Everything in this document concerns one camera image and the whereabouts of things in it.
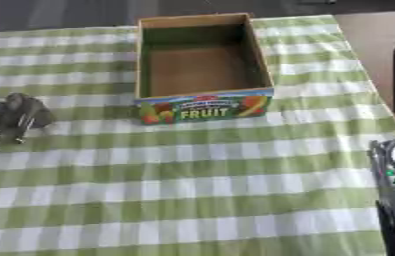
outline toy's head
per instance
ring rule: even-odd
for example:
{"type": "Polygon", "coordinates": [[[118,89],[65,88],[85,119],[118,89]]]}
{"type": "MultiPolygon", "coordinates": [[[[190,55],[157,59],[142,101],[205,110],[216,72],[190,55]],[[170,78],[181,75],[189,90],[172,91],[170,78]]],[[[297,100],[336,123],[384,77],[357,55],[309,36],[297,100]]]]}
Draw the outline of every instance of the toy's head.
{"type": "Polygon", "coordinates": [[[6,105],[10,110],[17,110],[22,105],[26,98],[28,98],[24,93],[11,93],[6,97],[6,105]]]}

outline fruit box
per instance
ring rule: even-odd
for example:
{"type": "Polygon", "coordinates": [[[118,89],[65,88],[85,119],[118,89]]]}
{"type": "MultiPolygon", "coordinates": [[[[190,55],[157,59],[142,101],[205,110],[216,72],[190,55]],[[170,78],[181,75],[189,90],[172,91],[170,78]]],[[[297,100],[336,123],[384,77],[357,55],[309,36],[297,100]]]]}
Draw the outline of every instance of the fruit box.
{"type": "Polygon", "coordinates": [[[273,87],[248,14],[141,19],[138,33],[142,123],[265,114],[273,87]]]}

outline stuffed animal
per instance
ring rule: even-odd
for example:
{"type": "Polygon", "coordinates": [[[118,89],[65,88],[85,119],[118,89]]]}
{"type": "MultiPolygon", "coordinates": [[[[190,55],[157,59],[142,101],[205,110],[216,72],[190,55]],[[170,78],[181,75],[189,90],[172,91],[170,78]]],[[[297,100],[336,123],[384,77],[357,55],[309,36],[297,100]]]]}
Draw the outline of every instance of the stuffed animal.
{"type": "Polygon", "coordinates": [[[4,132],[11,130],[13,140],[22,144],[27,130],[53,122],[54,116],[43,102],[26,94],[12,93],[0,102],[0,139],[4,132]]]}

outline fruit illustration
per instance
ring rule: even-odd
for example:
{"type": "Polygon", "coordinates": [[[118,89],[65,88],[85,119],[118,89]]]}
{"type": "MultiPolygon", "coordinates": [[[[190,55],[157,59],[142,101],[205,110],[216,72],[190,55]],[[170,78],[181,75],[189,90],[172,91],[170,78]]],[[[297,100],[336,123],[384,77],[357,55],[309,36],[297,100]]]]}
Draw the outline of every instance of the fruit illustration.
{"type": "Polygon", "coordinates": [[[141,102],[139,114],[146,124],[155,124],[160,122],[160,118],[155,108],[148,102],[141,102]]]}
{"type": "Polygon", "coordinates": [[[166,123],[172,123],[174,121],[174,113],[172,111],[163,111],[160,116],[166,123]]]}
{"type": "Polygon", "coordinates": [[[254,113],[261,113],[263,111],[263,107],[267,104],[266,96],[246,96],[242,100],[242,106],[246,108],[246,110],[242,111],[238,116],[244,117],[249,116],[254,113]]]}
{"type": "Polygon", "coordinates": [[[140,115],[141,116],[153,116],[156,115],[157,112],[155,111],[155,108],[150,105],[150,103],[148,102],[141,102],[141,106],[140,106],[140,115]]]}
{"type": "Polygon", "coordinates": [[[143,121],[146,124],[156,124],[156,123],[160,122],[160,119],[156,115],[155,116],[144,116],[143,121]]]}
{"type": "Polygon", "coordinates": [[[263,96],[246,96],[242,100],[242,105],[247,108],[252,108],[254,105],[261,101],[262,97],[263,96]]]}
{"type": "Polygon", "coordinates": [[[157,103],[155,104],[155,110],[157,113],[161,113],[164,111],[171,111],[172,105],[168,102],[157,103]]]}

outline green and white checkered tablecloth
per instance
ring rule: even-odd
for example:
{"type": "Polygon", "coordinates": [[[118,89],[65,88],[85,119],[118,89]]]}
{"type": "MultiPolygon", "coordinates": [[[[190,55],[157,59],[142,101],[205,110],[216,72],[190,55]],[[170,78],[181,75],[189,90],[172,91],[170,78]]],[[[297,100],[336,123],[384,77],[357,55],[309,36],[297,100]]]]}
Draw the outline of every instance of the green and white checkered tablecloth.
{"type": "Polygon", "coordinates": [[[365,151],[395,134],[332,16],[257,19],[276,84],[260,118],[128,118],[135,29],[0,33],[0,99],[51,107],[0,146],[0,255],[382,255],[365,151]]]}

